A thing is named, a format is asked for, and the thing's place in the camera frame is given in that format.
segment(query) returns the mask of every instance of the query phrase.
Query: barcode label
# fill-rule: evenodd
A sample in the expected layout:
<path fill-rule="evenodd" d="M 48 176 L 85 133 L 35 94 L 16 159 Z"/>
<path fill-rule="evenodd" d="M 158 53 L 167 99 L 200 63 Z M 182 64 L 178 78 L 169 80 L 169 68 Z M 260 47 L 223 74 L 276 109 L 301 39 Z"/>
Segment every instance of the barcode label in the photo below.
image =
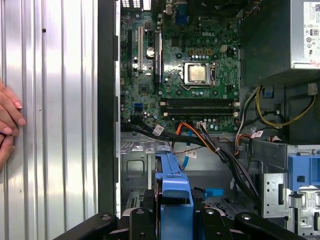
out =
<path fill-rule="evenodd" d="M 155 126 L 152 134 L 155 136 L 160 136 L 162 134 L 162 132 L 164 131 L 164 129 L 165 128 L 163 126 L 157 125 L 157 126 Z"/>
<path fill-rule="evenodd" d="M 197 158 L 197 152 L 196 151 L 187 151 L 185 153 L 185 156 L 189 157 L 189 158 L 196 159 Z"/>
<path fill-rule="evenodd" d="M 262 134 L 264 133 L 264 131 L 257 131 L 255 138 L 261 138 Z"/>

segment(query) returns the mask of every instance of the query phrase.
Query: expansion slot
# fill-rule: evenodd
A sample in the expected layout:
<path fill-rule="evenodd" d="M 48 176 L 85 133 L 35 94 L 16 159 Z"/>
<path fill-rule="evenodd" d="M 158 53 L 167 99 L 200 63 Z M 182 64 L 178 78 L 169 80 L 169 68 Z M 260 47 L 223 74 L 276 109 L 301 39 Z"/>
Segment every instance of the expansion slot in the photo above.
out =
<path fill-rule="evenodd" d="M 144 68 L 144 34 L 145 28 L 143 26 L 138 27 L 138 69 Z"/>
<path fill-rule="evenodd" d="M 159 87 L 162 81 L 162 33 L 154 33 L 154 86 Z"/>
<path fill-rule="evenodd" d="M 127 51 L 127 73 L 128 78 L 131 79 L 132 77 L 132 30 L 127 31 L 128 36 L 128 51 Z"/>

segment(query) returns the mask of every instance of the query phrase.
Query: cable connector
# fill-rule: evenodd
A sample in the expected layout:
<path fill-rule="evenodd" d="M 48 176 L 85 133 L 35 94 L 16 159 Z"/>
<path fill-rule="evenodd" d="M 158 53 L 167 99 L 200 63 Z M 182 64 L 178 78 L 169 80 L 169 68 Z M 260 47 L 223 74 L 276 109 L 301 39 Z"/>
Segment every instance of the cable connector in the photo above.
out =
<path fill-rule="evenodd" d="M 317 83 L 309 83 L 308 84 L 308 95 L 309 96 L 314 96 L 318 94 L 318 85 Z"/>

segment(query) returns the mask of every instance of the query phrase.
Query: power supply label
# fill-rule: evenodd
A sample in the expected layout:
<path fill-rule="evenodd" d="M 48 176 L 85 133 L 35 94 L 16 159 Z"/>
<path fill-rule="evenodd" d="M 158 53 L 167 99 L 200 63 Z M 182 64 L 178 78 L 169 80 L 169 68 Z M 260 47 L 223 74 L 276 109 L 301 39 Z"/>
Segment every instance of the power supply label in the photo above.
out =
<path fill-rule="evenodd" d="M 320 67 L 320 2 L 304 2 L 304 57 Z"/>

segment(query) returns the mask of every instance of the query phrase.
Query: black plastic frame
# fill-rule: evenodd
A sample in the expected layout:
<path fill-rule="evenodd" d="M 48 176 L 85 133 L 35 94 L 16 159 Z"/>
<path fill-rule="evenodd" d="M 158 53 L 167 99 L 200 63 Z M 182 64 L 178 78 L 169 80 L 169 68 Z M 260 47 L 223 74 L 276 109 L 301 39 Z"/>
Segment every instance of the black plastic frame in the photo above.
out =
<path fill-rule="evenodd" d="M 98 0 L 98 211 L 115 213 L 116 97 L 115 97 L 115 1 Z"/>

